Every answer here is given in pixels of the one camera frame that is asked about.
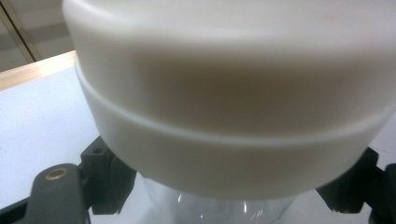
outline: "wooden table edge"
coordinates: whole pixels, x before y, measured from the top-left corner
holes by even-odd
[[[76,52],[70,51],[36,63],[29,63],[0,73],[0,91],[21,85],[22,83],[45,77],[75,64]]]

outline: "black clamp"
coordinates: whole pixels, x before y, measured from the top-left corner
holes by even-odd
[[[333,211],[359,213],[367,203],[373,209],[370,224],[396,224],[396,164],[382,171],[377,161],[378,154],[367,148],[351,169],[317,192]]]
[[[95,215],[120,212],[135,176],[98,137],[81,153],[79,166],[60,164],[41,172],[28,199],[0,211],[0,223],[91,223],[90,208]]]

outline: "clear plastic container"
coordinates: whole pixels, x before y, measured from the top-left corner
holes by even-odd
[[[142,178],[153,205],[152,216],[173,224],[276,224],[295,196],[268,201],[219,200],[168,188]]]

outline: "transparent plastic jar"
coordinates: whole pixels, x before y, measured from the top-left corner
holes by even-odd
[[[267,201],[232,201],[206,198],[168,188],[142,178],[152,211],[164,223],[276,224],[295,196]]]

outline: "white table surface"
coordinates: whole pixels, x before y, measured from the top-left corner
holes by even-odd
[[[0,208],[28,197],[42,170],[66,162],[79,164],[79,154],[98,135],[74,68],[0,91]],[[395,146],[393,117],[371,144],[380,153],[379,167],[396,162]],[[92,223],[163,223],[139,178],[119,215],[92,216]],[[369,214],[368,206],[357,215],[334,213],[311,190],[297,197],[283,223],[361,224],[367,223]]]

